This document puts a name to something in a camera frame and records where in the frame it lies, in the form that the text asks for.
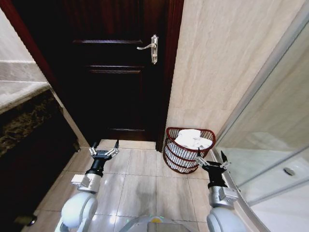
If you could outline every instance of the door threshold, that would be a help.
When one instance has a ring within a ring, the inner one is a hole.
[[[116,139],[102,139],[98,147],[114,147]],[[155,142],[119,140],[119,148],[155,150]]]

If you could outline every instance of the drain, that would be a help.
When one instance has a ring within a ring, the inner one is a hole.
[[[287,173],[288,175],[295,175],[295,172],[293,169],[290,168],[284,168],[283,169],[285,173]]]

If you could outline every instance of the door frame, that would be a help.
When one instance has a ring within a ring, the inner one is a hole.
[[[160,89],[160,92],[162,93],[162,98],[160,100],[161,102],[159,103],[159,105],[162,106],[161,108],[162,110],[161,112],[159,112],[158,137],[155,146],[156,150],[160,152],[162,152],[164,135],[165,135],[165,126],[169,110],[170,92],[174,75],[180,25],[182,22],[183,2],[184,0],[167,0],[166,2],[167,4],[166,19],[168,23],[166,26],[166,40],[165,40],[166,50],[164,53],[164,61],[165,61],[164,80],[161,86],[162,88]],[[35,62],[45,75],[46,79],[48,80],[48,82],[50,83],[56,94],[59,96],[64,106],[69,111],[69,113],[72,112],[71,115],[77,113],[72,107],[70,107],[68,97],[62,90],[49,64],[47,63],[45,57],[43,56],[38,46],[36,45],[35,41],[33,40],[30,32],[28,31],[26,25],[19,16],[12,1],[2,0],[0,1],[0,7],[5,13],[6,17],[9,19],[12,26],[14,27],[18,36],[23,41],[26,48],[32,55],[33,59],[35,60]]]

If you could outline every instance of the door panel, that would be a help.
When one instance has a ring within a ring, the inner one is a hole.
[[[99,139],[158,139],[170,1],[12,3],[90,144]],[[154,34],[159,36],[156,65],[151,63],[150,49],[136,49],[148,45]]]

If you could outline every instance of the shower enclosure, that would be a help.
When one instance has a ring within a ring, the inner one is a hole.
[[[309,226],[308,5],[258,74],[216,144],[243,199],[272,232]]]

